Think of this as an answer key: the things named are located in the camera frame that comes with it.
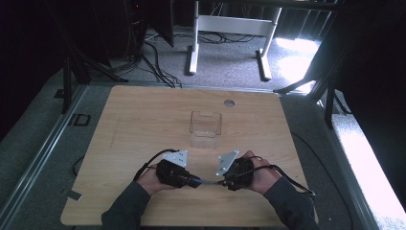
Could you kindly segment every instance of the handheld controller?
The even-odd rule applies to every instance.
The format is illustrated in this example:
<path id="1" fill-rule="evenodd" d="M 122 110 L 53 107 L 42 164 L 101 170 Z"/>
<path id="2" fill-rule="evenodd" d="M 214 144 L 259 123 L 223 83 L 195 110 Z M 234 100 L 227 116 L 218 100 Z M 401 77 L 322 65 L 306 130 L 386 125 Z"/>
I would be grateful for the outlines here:
<path id="1" fill-rule="evenodd" d="M 199 177 L 190 174 L 184 168 L 175 165 L 167 160 L 161 160 L 157 165 L 156 175 L 163 184 L 168 184 L 176 188 L 188 185 L 197 188 L 201 183 Z"/>
<path id="2" fill-rule="evenodd" d="M 236 159 L 230 169 L 223 174 L 223 186 L 227 186 L 231 191 L 249 187 L 254 178 L 252 169 L 254 164 L 250 159 L 242 157 Z"/>

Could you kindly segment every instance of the small hole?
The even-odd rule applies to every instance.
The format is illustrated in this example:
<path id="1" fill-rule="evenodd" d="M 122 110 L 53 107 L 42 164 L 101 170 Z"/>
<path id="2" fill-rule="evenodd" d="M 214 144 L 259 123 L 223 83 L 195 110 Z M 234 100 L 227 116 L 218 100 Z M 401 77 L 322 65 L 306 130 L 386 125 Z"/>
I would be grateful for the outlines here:
<path id="1" fill-rule="evenodd" d="M 227 107 L 234 107 L 234 105 L 236 104 L 233 100 L 227 99 L 226 101 L 224 101 L 224 105 L 226 105 Z"/>

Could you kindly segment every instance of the clear plastic box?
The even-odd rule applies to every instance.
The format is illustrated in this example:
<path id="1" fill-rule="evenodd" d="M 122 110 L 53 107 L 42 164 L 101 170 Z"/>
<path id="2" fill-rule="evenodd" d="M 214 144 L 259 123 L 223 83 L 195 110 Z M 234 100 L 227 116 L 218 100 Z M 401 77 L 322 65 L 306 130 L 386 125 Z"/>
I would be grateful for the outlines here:
<path id="1" fill-rule="evenodd" d="M 221 135 L 221 113 L 193 111 L 191 115 L 192 147 L 217 148 Z"/>

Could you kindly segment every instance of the white metal bracket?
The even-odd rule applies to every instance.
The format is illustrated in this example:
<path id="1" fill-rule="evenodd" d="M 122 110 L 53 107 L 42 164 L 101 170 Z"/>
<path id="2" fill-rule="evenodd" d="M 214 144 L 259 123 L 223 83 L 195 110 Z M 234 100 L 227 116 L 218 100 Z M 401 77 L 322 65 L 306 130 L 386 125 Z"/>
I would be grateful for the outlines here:
<path id="1" fill-rule="evenodd" d="M 218 156 L 218 171 L 216 175 L 221 176 L 226 173 L 231 165 L 233 164 L 234 160 L 236 159 L 237 155 L 239 154 L 239 150 L 233 150 L 230 153 Z"/>
<path id="2" fill-rule="evenodd" d="M 186 168 L 188 165 L 188 151 L 181 150 L 177 152 L 171 152 L 163 155 L 163 158 L 175 165 Z"/>

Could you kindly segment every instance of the wooden table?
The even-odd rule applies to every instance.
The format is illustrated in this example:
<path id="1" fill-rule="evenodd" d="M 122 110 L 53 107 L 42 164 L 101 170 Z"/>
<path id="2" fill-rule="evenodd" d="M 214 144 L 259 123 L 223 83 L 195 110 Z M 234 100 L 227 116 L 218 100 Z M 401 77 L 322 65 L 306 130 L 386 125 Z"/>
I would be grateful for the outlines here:
<path id="1" fill-rule="evenodd" d="M 225 100 L 235 106 L 227 107 Z M 192 111 L 222 114 L 216 149 L 191 147 Z M 306 186 L 305 176 L 275 94 L 115 86 L 81 165 L 61 221 L 66 225 L 101 225 L 101 215 L 155 153 L 188 150 L 187 170 L 203 179 L 215 175 L 218 156 L 252 150 Z M 203 184 L 154 195 L 142 217 L 146 226 L 281 226 L 263 196 L 248 190 L 232 192 Z"/>

